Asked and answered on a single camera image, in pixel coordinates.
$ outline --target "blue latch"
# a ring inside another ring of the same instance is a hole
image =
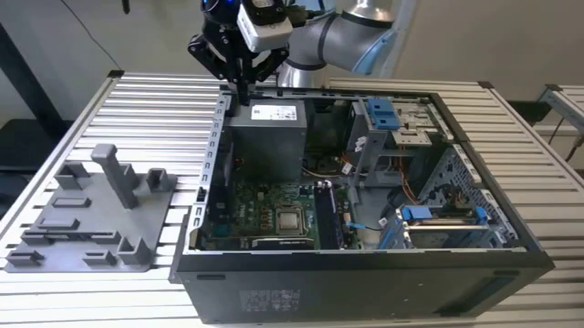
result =
[[[401,218],[403,219],[403,221],[411,220],[411,213],[410,213],[410,210],[407,209],[407,207],[403,207],[401,209]]]
[[[387,99],[369,98],[366,104],[373,126],[378,130],[399,129],[401,123],[391,102]]]
[[[482,207],[474,208],[475,212],[475,225],[482,226],[486,223],[487,215],[486,210]]]
[[[433,217],[430,208],[425,206],[406,206],[406,209],[410,211],[413,220],[425,220]]]

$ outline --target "black front panel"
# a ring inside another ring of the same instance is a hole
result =
[[[179,276],[188,280],[184,286],[203,322],[212,324],[475,316],[516,292],[536,272],[385,269]],[[459,306],[466,303],[470,308]]]

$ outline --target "slotted metal surface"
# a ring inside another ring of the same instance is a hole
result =
[[[181,285],[167,281],[179,224],[192,203],[206,147],[214,97],[211,77],[125,74],[107,81],[57,146],[16,205],[0,221],[0,267],[10,245],[56,188],[49,178],[67,160],[83,161],[89,149],[115,143],[119,159],[136,172],[164,167],[179,175],[172,209],[145,273],[8,274],[0,271],[0,323],[40,327],[201,326]],[[332,88],[438,92],[463,125],[508,197],[554,259],[557,269],[475,320],[418,323],[425,327],[581,327],[584,325],[582,181],[537,139],[496,92],[475,83],[332,79]],[[386,327],[411,323],[344,322],[279,327]]]
[[[541,96],[573,127],[584,134],[584,86],[549,85]]]

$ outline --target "electrical wire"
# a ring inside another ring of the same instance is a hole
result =
[[[410,199],[411,203],[414,205],[418,204],[418,202],[415,201],[415,196],[414,193],[411,191],[410,185],[407,183],[407,179],[405,178],[405,173],[403,173],[403,162],[401,160],[401,157],[398,157],[398,167],[399,167],[399,174],[401,174],[401,188],[403,189],[403,194],[406,195],[406,197]]]
[[[351,228],[355,228],[355,229],[367,229],[367,230],[371,230],[371,231],[383,231],[383,229],[375,229],[375,228],[367,227],[363,224],[354,223],[354,222],[346,222],[346,226],[351,227]]]
[[[212,9],[215,9],[215,7],[218,6],[218,3],[220,2],[220,0],[216,0],[215,3],[212,4],[212,6],[206,10],[204,9],[204,4],[207,3],[207,1],[201,1],[200,2],[200,12],[206,13],[212,11]]]
[[[550,145],[550,142],[553,141],[553,137],[556,137],[557,130],[560,129],[562,123],[564,123],[564,118],[557,123],[556,130],[553,130],[553,133],[550,134],[548,145]]]
[[[330,176],[330,175],[326,175],[326,174],[314,173],[314,172],[308,171],[304,167],[302,167],[302,171],[304,171],[307,174],[310,174],[311,176],[314,176],[316,178],[336,178],[336,177],[339,177],[339,175]]]
[[[119,66],[116,60],[113,59],[113,57],[109,55],[109,52],[105,50],[105,48],[101,46],[101,44],[97,42],[97,40],[95,40],[93,36],[91,35],[91,32],[85,26],[85,24],[81,22],[81,19],[79,18],[79,16],[76,15],[73,9],[69,7],[69,5],[67,4],[67,2],[64,2],[64,0],[60,0],[60,2],[63,3],[63,5],[67,7],[68,11],[71,12],[71,14],[73,15],[76,21],[79,22],[79,24],[81,25],[83,29],[85,30],[89,39],[93,41],[93,43],[97,45],[97,47],[101,49],[101,51],[104,52],[104,54],[109,57],[111,61],[113,62],[113,65],[117,67],[119,70],[121,70],[121,67]]]
[[[390,192],[387,193],[387,197],[386,197],[386,199],[387,199],[387,203],[385,204],[385,207],[383,207],[383,209],[381,210],[379,219],[383,218],[383,217],[386,217],[386,215],[387,215],[387,213],[390,212],[391,209],[395,210],[395,209],[398,208],[398,206],[394,205],[393,201],[395,200],[395,197],[397,197],[398,194],[399,194],[399,190],[401,190],[401,188],[399,188],[399,187],[395,187],[395,188],[393,188],[393,189],[390,190]]]
[[[577,149],[577,147],[574,146],[574,147],[572,147],[572,149],[569,150],[568,157],[565,157],[565,161],[566,161],[566,162],[569,162],[569,160],[570,160],[572,157],[573,157],[573,154],[576,154],[576,149]]]
[[[342,160],[346,164],[348,164],[350,166],[353,166],[353,167],[357,169],[357,166],[354,166],[354,165],[350,163],[348,156],[346,155],[344,152],[340,154],[340,160]],[[359,176],[367,176],[367,173],[359,173],[358,175],[359,175]]]

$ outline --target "gray plastic holder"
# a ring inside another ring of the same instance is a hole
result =
[[[8,254],[5,271],[143,272],[151,268],[176,176],[119,164],[113,145],[91,155],[104,173],[67,163],[59,188]]]

